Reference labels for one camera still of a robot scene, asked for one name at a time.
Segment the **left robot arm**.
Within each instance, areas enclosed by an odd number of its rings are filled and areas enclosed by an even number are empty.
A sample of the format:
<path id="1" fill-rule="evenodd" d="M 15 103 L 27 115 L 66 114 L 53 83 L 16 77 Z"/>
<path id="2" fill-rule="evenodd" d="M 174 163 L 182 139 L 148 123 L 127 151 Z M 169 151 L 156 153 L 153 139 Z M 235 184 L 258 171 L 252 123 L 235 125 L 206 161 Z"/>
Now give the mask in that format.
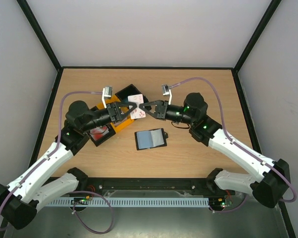
<path id="1" fill-rule="evenodd" d="M 88 132 L 111 122 L 124 120 L 136 103 L 114 102 L 104 109 L 92 110 L 84 101 L 70 104 L 55 141 L 27 171 L 8 185 L 0 184 L 0 216 L 17 230 L 25 228 L 39 210 L 57 197 L 75 191 L 85 174 L 80 170 L 65 173 L 45 184 L 66 161 L 74 157 L 89 140 Z"/>

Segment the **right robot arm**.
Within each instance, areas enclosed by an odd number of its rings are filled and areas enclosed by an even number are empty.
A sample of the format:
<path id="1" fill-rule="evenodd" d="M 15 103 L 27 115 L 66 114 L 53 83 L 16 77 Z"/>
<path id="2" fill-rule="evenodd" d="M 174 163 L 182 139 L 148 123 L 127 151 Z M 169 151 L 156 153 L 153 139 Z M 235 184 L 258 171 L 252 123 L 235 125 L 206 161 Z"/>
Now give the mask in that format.
<path id="1" fill-rule="evenodd" d="M 207 115 L 207 108 L 200 93 L 188 94 L 183 106 L 162 100 L 140 104 L 140 109 L 155 119 L 189 125 L 189 133 L 197 142 L 221 152 L 247 171 L 244 175 L 213 170 L 207 181 L 210 193 L 235 190 L 252 195 L 265 207 L 274 208 L 291 183 L 289 164 L 283 159 L 275 161 L 241 143 L 225 131 L 223 124 Z"/>

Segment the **black leather card holder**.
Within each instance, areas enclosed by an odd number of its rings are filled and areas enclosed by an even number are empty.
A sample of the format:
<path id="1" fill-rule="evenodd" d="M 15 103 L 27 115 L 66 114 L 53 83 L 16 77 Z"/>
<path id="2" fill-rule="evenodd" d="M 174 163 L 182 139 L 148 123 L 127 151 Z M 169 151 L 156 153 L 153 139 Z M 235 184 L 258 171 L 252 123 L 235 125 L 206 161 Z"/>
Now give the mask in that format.
<path id="1" fill-rule="evenodd" d="M 168 133 L 163 128 L 135 132 L 136 149 L 146 150 L 167 146 Z"/>

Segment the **white credit card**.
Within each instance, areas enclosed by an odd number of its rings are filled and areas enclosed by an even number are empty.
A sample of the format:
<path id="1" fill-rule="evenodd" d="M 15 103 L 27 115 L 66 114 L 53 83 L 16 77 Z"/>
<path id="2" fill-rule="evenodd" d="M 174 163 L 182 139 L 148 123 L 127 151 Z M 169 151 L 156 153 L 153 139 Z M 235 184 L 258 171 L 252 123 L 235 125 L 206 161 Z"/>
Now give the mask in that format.
<path id="1" fill-rule="evenodd" d="M 142 119 L 146 117 L 144 110 L 139 108 L 139 105 L 144 103 L 143 94 L 136 94 L 128 96 L 128 101 L 136 103 L 137 107 L 130 113 L 131 119 Z"/>

